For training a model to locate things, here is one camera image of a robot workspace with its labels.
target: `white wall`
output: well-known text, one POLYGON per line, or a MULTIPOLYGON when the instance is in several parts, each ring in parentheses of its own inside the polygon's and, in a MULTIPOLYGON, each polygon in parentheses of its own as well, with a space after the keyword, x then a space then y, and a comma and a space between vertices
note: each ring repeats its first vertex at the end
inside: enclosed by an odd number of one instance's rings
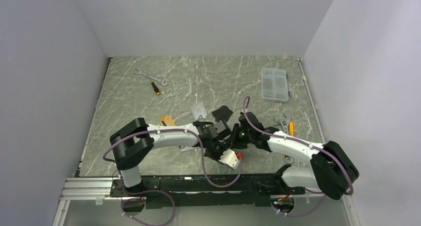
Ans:
POLYGON ((328 139, 360 171, 362 225, 419 225, 420 0, 334 0, 304 61, 328 139))
POLYGON ((0 0, 0 225, 53 223, 106 63, 74 0, 0 0))
POLYGON ((303 56, 332 0, 77 0, 108 56, 303 56))

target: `marble tabletop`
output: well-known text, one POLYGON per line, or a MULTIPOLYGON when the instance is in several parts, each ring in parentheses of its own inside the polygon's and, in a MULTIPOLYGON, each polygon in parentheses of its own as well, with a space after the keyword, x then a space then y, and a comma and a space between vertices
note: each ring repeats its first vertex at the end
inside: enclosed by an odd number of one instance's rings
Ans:
MULTIPOLYGON (((190 106, 203 102, 208 113, 205 121, 213 121, 211 112, 222 105, 234 113, 228 125, 238 122, 244 98, 251 96, 249 111, 265 127, 274 125, 274 117, 284 113, 292 116, 295 136, 320 143, 308 93, 300 69, 292 56, 143 56, 116 57, 111 60, 103 93, 99 100, 92 131, 83 156, 80 176, 111 176, 113 163, 102 160, 110 147, 109 138, 134 118, 158 124, 160 116, 170 115, 177 125, 194 122, 190 106), (278 68, 288 74, 290 98, 273 102, 262 98, 261 68, 278 68), (169 79, 169 85, 156 85, 151 80, 134 75, 135 69, 169 79)), ((269 153, 249 145, 238 150, 244 155, 243 173, 274 173, 285 164, 280 153, 269 153)), ((178 147, 156 149, 140 163, 142 175, 203 174, 201 151, 181 152, 178 147)), ((205 159, 208 174, 236 174, 225 165, 205 159)))

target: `robotic arm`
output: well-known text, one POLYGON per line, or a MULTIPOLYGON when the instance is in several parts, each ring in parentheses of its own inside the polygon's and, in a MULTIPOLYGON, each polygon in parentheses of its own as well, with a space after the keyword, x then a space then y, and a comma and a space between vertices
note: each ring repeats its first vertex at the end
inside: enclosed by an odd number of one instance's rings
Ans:
POLYGON ((132 134, 148 132, 137 136, 138 141, 129 138, 113 148, 117 169, 120 170, 126 187, 131 191, 131 188, 136 189, 141 185, 138 165, 149 151, 177 145, 198 146, 198 138, 191 133, 199 136, 205 148, 206 157, 233 169, 240 164, 240 159, 233 149, 245 149, 248 144, 253 144, 255 147, 269 152, 286 154, 306 163, 306 167, 291 165, 281 167, 274 174, 274 182, 280 189, 318 188, 332 199, 338 200, 342 197, 349 187, 346 177, 337 163, 316 149, 323 149, 337 158, 351 182, 358 178, 359 172, 337 143, 328 142, 323 145, 300 139, 297 139, 298 141, 287 140, 287 137, 292 137, 274 127, 264 128, 253 113, 247 112, 246 114, 254 127, 268 134, 283 136, 283 138, 264 135, 256 131, 244 114, 241 114, 240 123, 234 124, 232 130, 224 121, 216 124, 193 122, 184 126, 156 126, 147 124, 143 118, 134 119, 110 137, 111 145, 114 145, 132 134))

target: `yellow object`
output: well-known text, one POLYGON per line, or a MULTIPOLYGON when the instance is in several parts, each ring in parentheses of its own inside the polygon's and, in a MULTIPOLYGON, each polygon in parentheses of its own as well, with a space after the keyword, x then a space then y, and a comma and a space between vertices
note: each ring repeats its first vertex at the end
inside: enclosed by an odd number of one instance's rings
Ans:
POLYGON ((294 123, 293 122, 289 123, 289 134, 291 136, 294 136, 294 123))
POLYGON ((175 126, 174 121, 172 120, 171 116, 161 116, 161 120, 159 121, 160 126, 175 126))

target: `wrench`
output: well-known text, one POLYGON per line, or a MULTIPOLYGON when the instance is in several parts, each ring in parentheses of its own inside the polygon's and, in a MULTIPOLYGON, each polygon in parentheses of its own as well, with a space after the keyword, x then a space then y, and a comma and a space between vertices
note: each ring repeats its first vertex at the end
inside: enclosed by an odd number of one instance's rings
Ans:
POLYGON ((157 78, 157 77, 155 77, 155 76, 152 76, 152 75, 150 75, 150 74, 148 74, 148 73, 144 72, 144 71, 143 71, 143 70, 141 70, 141 69, 136 69, 135 75, 144 75, 144 76, 146 76, 146 77, 148 77, 148 78, 151 78, 151 79, 153 79, 153 80, 158 81, 158 82, 159 82, 162 86, 167 86, 167 85, 168 85, 168 83, 167 83, 167 82, 169 82, 169 80, 167 80, 167 79, 157 78))
POLYGON ((280 119, 278 116, 275 117, 276 125, 281 125, 283 128, 283 132, 288 134, 288 125, 291 122, 291 116, 287 113, 284 113, 285 118, 280 119))

